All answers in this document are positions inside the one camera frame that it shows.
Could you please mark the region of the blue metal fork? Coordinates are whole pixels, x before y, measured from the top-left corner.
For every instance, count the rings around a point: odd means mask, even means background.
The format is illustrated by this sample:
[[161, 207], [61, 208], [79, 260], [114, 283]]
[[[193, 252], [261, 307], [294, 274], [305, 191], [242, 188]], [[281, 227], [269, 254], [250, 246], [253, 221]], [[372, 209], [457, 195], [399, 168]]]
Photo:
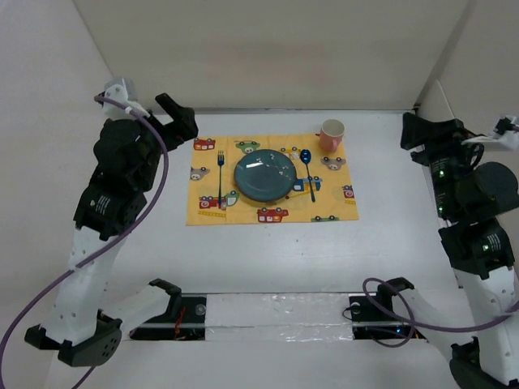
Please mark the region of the blue metal fork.
[[219, 186], [218, 186], [218, 206], [222, 205], [222, 168], [225, 164], [225, 153], [219, 150], [217, 153], [217, 165], [219, 168]]

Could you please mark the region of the pink cup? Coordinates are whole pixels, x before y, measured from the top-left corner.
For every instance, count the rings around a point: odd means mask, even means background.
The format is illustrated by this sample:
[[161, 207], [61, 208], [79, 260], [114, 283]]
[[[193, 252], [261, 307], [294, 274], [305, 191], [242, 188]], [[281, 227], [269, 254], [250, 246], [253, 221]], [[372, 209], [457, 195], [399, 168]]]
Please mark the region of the pink cup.
[[318, 133], [319, 146], [323, 152], [334, 153], [341, 144], [345, 134], [344, 124], [336, 119], [324, 121]]

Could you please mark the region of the dark teal round plate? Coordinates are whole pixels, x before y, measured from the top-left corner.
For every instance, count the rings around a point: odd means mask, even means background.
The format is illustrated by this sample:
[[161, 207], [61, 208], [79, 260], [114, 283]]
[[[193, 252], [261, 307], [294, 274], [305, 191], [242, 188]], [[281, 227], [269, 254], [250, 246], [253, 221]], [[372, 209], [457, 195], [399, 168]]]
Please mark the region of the dark teal round plate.
[[297, 170], [291, 159], [272, 149], [246, 154], [234, 168], [234, 183], [239, 192], [260, 203], [285, 197], [296, 179]]

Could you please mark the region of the yellow cartoon vehicle placemat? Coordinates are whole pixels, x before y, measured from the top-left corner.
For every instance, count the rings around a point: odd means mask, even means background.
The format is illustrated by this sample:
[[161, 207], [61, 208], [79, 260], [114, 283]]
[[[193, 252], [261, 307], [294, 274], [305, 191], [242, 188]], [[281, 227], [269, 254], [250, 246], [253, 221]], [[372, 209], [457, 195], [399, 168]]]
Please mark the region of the yellow cartoon vehicle placemat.
[[[246, 198], [234, 183], [234, 168], [246, 154], [272, 149], [288, 156], [297, 170], [293, 189], [283, 198], [260, 203]], [[301, 150], [311, 152], [309, 170], [316, 201], [311, 201]], [[218, 206], [217, 153], [223, 150], [222, 205]], [[342, 145], [327, 154], [317, 134], [198, 137], [193, 143], [187, 224], [279, 224], [357, 220], [353, 182]]]

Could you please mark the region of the blue metal spoon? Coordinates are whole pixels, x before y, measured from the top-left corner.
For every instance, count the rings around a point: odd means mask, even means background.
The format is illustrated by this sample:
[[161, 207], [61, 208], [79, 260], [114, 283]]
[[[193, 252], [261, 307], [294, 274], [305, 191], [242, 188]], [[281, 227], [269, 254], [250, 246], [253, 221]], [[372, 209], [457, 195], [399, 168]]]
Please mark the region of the blue metal spoon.
[[304, 163], [304, 165], [306, 167], [307, 180], [308, 180], [308, 183], [309, 183], [310, 193], [311, 193], [311, 201], [314, 203], [316, 201], [316, 199], [315, 199], [315, 192], [314, 192], [314, 189], [313, 189], [313, 177], [311, 176], [311, 173], [310, 173], [310, 170], [309, 170], [309, 165], [311, 163], [311, 152], [308, 149], [303, 149], [303, 150], [301, 150], [301, 152], [299, 154], [299, 158], [300, 158], [301, 162]]

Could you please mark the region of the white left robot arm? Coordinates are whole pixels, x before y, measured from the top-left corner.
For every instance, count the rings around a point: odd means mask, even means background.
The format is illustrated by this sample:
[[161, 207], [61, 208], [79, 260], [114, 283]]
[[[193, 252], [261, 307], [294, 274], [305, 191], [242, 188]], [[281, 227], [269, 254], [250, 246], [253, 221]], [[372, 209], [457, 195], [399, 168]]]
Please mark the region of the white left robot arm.
[[27, 329], [24, 340], [40, 350], [53, 350], [70, 367], [97, 367], [115, 353], [122, 336], [152, 318], [176, 319], [182, 290], [165, 280], [150, 281], [120, 304], [102, 309], [101, 298], [127, 236], [157, 203], [164, 189], [157, 170], [169, 168], [168, 153], [198, 136], [195, 111], [168, 94], [155, 101], [170, 116], [162, 124], [151, 111], [107, 92], [96, 96], [108, 113], [93, 147], [97, 166], [81, 194], [73, 221], [75, 231], [68, 270], [46, 320]]

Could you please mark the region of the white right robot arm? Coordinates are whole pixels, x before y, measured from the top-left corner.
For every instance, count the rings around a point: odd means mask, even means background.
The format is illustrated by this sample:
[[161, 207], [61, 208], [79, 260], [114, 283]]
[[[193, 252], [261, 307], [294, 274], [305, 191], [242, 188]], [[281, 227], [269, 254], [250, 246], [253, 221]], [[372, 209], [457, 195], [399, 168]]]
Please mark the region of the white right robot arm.
[[500, 118], [488, 135], [476, 135], [462, 121], [431, 122], [413, 113], [402, 116], [401, 148], [427, 167], [441, 244], [465, 291], [475, 334], [445, 345], [449, 368], [461, 388], [518, 386], [518, 293], [515, 258], [498, 216], [518, 207], [518, 180], [507, 166], [484, 162], [484, 152], [515, 151], [518, 119]]

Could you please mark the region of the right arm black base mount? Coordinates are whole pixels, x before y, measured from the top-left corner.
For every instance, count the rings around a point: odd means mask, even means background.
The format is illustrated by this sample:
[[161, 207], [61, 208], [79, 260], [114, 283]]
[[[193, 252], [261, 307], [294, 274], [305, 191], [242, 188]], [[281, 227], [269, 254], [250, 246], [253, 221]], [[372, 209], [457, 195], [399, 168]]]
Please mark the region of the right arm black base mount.
[[426, 340], [425, 336], [408, 323], [398, 322], [392, 315], [386, 314], [373, 305], [371, 297], [387, 311], [393, 313], [392, 298], [396, 294], [386, 286], [379, 284], [375, 292], [351, 293], [349, 304], [341, 315], [352, 325], [354, 340], [372, 340], [385, 348], [400, 348], [411, 340]]

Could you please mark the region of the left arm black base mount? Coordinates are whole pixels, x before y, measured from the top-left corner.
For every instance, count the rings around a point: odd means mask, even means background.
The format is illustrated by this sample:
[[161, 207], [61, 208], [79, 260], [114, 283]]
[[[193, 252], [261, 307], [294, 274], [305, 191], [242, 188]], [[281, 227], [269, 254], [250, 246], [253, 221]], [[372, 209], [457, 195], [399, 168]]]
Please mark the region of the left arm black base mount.
[[164, 292], [169, 297], [168, 304], [158, 315], [131, 330], [132, 340], [205, 340], [206, 295], [183, 295], [177, 285], [162, 279], [148, 284]]

